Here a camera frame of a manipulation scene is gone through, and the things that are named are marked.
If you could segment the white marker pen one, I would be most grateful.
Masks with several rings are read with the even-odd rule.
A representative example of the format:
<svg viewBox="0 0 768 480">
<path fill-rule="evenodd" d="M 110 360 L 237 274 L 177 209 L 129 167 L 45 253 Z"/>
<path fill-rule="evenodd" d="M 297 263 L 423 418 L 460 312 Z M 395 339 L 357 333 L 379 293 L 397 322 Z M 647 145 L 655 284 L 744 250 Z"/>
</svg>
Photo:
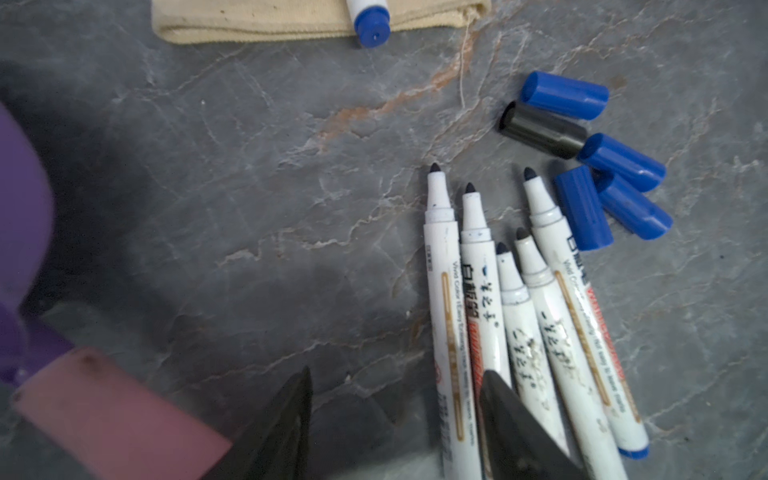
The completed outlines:
<svg viewBox="0 0 768 480">
<path fill-rule="evenodd" d="M 347 0 L 347 8 L 359 43 L 376 48 L 391 34 L 390 12 L 386 0 Z"/>
</svg>

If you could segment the blue pen cap two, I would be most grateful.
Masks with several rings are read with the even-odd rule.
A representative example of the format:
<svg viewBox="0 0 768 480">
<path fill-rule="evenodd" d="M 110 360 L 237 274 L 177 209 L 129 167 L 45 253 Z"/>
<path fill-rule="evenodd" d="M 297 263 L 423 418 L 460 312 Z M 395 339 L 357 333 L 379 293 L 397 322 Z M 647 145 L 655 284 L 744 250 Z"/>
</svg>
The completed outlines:
<svg viewBox="0 0 768 480">
<path fill-rule="evenodd" d="M 594 120 L 605 110 L 610 91 L 603 85 L 542 71 L 532 72 L 520 100 L 530 106 L 580 120 Z"/>
</svg>

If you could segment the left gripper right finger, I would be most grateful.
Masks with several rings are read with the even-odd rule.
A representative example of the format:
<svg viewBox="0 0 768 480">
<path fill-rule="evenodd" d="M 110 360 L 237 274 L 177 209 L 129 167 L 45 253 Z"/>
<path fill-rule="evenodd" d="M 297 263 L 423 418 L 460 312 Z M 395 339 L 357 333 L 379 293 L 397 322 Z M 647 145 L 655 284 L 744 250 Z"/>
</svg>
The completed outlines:
<svg viewBox="0 0 768 480">
<path fill-rule="evenodd" d="M 480 405 L 495 479 L 577 480 L 587 477 L 546 433 L 498 372 L 484 372 Z"/>
</svg>

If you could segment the white marker pen two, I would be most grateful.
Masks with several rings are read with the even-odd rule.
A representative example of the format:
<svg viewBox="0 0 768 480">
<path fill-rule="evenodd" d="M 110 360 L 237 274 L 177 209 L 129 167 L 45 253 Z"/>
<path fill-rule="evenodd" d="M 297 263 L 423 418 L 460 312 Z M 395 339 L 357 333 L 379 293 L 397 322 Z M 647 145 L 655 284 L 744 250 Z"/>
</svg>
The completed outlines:
<svg viewBox="0 0 768 480">
<path fill-rule="evenodd" d="M 436 163 L 427 175 L 423 232 L 444 476 L 481 479 L 459 227 L 446 175 Z"/>
</svg>

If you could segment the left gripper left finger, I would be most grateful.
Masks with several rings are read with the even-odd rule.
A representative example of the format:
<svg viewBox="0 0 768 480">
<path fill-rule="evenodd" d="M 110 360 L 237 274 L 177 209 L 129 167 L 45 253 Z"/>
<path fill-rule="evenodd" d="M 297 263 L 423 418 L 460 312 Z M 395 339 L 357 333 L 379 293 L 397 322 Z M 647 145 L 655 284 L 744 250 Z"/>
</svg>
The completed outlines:
<svg viewBox="0 0 768 480">
<path fill-rule="evenodd" d="M 206 479 L 305 479 L 313 384 L 309 368 L 291 376 Z"/>
</svg>

